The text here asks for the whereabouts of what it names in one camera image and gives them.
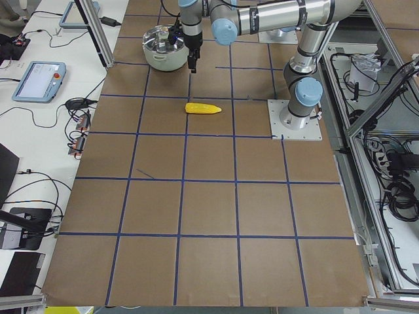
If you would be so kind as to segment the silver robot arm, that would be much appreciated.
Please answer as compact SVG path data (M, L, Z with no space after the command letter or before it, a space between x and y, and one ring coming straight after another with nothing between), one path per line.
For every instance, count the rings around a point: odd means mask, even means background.
M323 94L321 83L312 75L317 69L321 46L328 41L327 32L333 23L351 15L360 2L292 0L238 6L235 1L178 1L177 4L178 35L189 49L187 62L192 72L196 72L200 58L204 17L210 18L213 37L220 45L230 45L241 35L303 28L297 51L283 70L291 99L280 113L280 121L286 128L301 130L308 124Z

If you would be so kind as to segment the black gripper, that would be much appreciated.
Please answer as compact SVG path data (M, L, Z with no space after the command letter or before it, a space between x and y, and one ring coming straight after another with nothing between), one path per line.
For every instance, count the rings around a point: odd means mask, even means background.
M191 73L196 73L197 61L200 59L200 48L203 43L202 32L197 35L183 34L185 46L189 49L188 67Z

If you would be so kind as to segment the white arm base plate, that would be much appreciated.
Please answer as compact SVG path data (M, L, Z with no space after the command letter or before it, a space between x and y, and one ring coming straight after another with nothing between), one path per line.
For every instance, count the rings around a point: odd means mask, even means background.
M312 109L308 116L299 118L289 111L289 100L269 99L267 103L272 139L289 141L321 141L323 139L315 109Z

